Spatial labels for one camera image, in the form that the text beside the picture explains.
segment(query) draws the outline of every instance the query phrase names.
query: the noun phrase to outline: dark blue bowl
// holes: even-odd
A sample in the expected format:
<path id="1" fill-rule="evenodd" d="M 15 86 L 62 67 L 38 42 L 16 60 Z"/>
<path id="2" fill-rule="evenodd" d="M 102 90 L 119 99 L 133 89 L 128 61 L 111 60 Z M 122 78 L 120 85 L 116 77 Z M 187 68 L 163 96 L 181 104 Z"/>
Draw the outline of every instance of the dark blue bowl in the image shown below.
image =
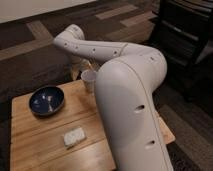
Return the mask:
<path id="1" fill-rule="evenodd" d="M 64 103 L 63 91 L 54 86 L 37 90 L 30 98 L 29 106 L 36 116 L 50 116 L 55 114 Z"/>

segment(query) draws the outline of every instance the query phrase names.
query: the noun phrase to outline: wall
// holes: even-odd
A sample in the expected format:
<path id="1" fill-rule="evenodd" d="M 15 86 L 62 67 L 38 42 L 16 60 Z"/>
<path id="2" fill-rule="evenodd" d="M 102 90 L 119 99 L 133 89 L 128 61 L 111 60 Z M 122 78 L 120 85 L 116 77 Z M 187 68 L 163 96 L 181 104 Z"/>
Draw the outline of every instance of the wall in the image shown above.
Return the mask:
<path id="1" fill-rule="evenodd" d="M 0 0 L 0 23 L 92 1 L 95 0 Z"/>

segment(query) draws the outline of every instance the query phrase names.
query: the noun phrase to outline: white cup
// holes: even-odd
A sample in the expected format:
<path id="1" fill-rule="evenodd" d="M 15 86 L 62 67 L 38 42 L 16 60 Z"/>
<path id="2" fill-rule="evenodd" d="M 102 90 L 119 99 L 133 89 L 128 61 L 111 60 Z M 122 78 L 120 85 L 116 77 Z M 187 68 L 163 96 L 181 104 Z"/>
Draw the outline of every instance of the white cup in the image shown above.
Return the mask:
<path id="1" fill-rule="evenodd" d="M 81 74 L 81 79 L 84 82 L 84 86 L 86 88 L 86 91 L 89 93 L 94 92 L 94 85 L 95 85 L 95 79 L 97 76 L 97 72 L 95 70 L 85 70 Z"/>

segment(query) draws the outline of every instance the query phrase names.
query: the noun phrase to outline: wooden table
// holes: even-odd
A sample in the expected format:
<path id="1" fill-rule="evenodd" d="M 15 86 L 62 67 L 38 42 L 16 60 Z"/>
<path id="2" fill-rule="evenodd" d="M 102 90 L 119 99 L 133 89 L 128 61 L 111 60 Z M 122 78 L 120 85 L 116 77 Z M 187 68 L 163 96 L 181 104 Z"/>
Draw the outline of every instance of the wooden table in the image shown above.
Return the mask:
<path id="1" fill-rule="evenodd" d="M 60 85 L 65 105 L 55 116 L 34 117 L 28 107 L 31 94 L 17 97 L 12 104 L 11 170 L 105 171 L 115 168 L 93 94 L 85 92 L 82 81 Z M 174 135 L 159 117 L 165 143 Z M 83 127 L 87 139 L 67 150 L 62 135 Z"/>

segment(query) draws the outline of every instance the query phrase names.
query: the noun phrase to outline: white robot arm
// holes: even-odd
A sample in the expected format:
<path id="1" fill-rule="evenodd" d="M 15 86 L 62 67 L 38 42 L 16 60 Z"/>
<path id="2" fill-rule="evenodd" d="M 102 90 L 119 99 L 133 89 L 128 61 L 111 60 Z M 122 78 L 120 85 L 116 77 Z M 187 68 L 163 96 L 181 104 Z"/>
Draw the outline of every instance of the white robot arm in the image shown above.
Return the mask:
<path id="1" fill-rule="evenodd" d="M 167 71 L 161 52 L 132 43 L 85 41 L 76 25 L 54 44 L 106 62 L 98 71 L 95 97 L 117 170 L 172 171 L 152 99 Z"/>

